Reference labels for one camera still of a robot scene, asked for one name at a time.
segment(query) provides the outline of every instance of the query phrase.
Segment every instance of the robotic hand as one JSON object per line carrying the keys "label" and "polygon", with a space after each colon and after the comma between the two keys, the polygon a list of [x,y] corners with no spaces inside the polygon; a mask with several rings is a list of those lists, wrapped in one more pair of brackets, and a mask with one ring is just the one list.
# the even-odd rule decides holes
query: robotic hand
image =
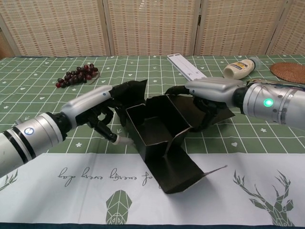
{"label": "robotic hand", "polygon": [[118,86],[101,86],[64,104],[57,114],[49,112],[0,133],[0,178],[33,160],[48,149],[63,142],[67,133],[87,124],[113,144],[133,144],[133,141],[113,133],[107,124],[114,108],[122,125],[126,122],[125,107],[143,102],[146,81],[129,81]]}
{"label": "robotic hand", "polygon": [[209,77],[171,87],[166,94],[194,96],[194,104],[206,113],[195,131],[209,126],[222,109],[233,107],[247,116],[305,130],[305,88],[297,84],[249,80],[245,85],[240,80]]}

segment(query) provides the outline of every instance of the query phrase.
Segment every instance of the woven coaster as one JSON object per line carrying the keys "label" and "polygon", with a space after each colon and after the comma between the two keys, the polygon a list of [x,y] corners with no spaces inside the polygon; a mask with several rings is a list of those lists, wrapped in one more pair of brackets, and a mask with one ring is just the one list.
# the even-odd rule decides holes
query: woven coaster
{"label": "woven coaster", "polygon": [[270,67],[270,71],[282,80],[293,83],[305,83],[305,66],[301,64],[275,63]]}

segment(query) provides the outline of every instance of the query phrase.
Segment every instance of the white squeeze bottle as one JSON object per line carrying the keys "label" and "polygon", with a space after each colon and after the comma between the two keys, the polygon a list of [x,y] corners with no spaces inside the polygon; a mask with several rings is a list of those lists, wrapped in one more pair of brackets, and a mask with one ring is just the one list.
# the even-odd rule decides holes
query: white squeeze bottle
{"label": "white squeeze bottle", "polygon": [[261,60],[257,57],[249,57],[246,60],[231,63],[224,68],[224,78],[240,80],[254,70],[259,70]]}

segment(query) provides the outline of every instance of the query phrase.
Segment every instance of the black cardboard box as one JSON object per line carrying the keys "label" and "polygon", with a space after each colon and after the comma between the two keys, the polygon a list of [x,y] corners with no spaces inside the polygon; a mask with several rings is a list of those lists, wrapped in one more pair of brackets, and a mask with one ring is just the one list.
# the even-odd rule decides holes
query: black cardboard box
{"label": "black cardboard box", "polygon": [[[192,127],[204,119],[204,112],[191,96],[160,95],[126,108],[126,129],[139,154],[166,194],[186,190],[205,173],[181,148]],[[213,124],[234,114],[223,110]]]}

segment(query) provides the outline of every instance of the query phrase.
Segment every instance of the woven panel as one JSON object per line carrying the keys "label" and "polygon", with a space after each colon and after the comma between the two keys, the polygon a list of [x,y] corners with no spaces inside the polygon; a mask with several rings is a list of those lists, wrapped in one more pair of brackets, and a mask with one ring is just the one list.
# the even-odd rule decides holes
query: woven panel
{"label": "woven panel", "polygon": [[21,55],[106,54],[96,0],[0,0],[0,13]]}
{"label": "woven panel", "polygon": [[193,54],[196,0],[107,2],[116,55]]}
{"label": "woven panel", "polygon": [[281,14],[282,0],[207,1],[199,54],[265,54]]}
{"label": "woven panel", "polygon": [[294,0],[271,54],[305,53],[305,1]]}

